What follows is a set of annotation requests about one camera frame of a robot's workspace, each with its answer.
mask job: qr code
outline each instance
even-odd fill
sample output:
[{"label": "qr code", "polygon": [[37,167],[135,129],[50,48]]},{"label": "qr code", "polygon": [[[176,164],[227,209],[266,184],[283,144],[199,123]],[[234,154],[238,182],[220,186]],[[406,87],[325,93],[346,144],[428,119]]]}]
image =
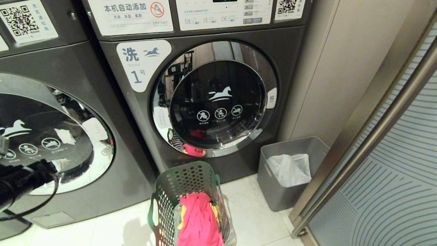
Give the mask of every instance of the qr code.
[{"label": "qr code", "polygon": [[277,9],[278,14],[286,14],[293,12],[296,8],[297,0],[278,0],[279,8]]},{"label": "qr code", "polygon": [[0,12],[16,37],[40,32],[26,5],[1,9]]}]

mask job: washing machine door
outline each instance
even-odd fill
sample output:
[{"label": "washing machine door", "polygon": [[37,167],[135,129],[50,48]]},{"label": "washing machine door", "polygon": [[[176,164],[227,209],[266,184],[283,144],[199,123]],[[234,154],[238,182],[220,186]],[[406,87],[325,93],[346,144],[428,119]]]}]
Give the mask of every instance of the washing machine door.
[{"label": "washing machine door", "polygon": [[210,42],[165,69],[153,93],[153,118],[178,151],[223,156],[262,132],[276,93],[274,70],[260,52],[240,42]]},{"label": "washing machine door", "polygon": [[[60,172],[58,193],[84,187],[109,168],[114,142],[90,108],[41,82],[0,74],[0,135],[10,140],[2,165],[46,159]],[[48,195],[53,182],[31,195]]]}]

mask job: washing machine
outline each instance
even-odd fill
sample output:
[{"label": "washing machine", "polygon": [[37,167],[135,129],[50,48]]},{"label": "washing machine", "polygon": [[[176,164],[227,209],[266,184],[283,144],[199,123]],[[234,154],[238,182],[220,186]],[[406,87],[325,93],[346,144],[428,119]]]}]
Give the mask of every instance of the washing machine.
[{"label": "washing machine", "polygon": [[310,0],[83,0],[162,172],[258,170],[275,142]]},{"label": "washing machine", "polygon": [[[0,164],[46,159],[59,166],[57,194],[25,216],[44,228],[144,201],[155,182],[129,109],[83,28],[81,8],[73,0],[0,4],[0,134],[10,140]],[[39,205],[53,186],[35,189],[10,212]]]}]

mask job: white plastic bag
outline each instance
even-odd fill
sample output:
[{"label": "white plastic bag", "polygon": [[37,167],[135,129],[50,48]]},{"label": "white plastic bag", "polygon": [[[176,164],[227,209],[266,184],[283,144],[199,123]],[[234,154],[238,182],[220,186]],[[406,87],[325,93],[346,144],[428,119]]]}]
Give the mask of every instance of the white plastic bag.
[{"label": "white plastic bag", "polygon": [[267,159],[267,164],[285,188],[306,184],[311,181],[309,157],[307,154],[276,155]]}]

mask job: plastic basket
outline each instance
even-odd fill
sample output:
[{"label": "plastic basket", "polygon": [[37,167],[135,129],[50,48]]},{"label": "plastic basket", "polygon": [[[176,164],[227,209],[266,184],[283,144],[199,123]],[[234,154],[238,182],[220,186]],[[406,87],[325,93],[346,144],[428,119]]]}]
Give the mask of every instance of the plastic basket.
[{"label": "plastic basket", "polygon": [[179,204],[179,197],[192,192],[205,192],[217,207],[220,231],[225,246],[236,245],[235,231],[228,218],[226,206],[220,189],[220,178],[214,174],[206,162],[192,162],[174,167],[163,172],[156,181],[156,192],[152,194],[148,221],[155,233],[156,246],[174,246],[174,208]]}]

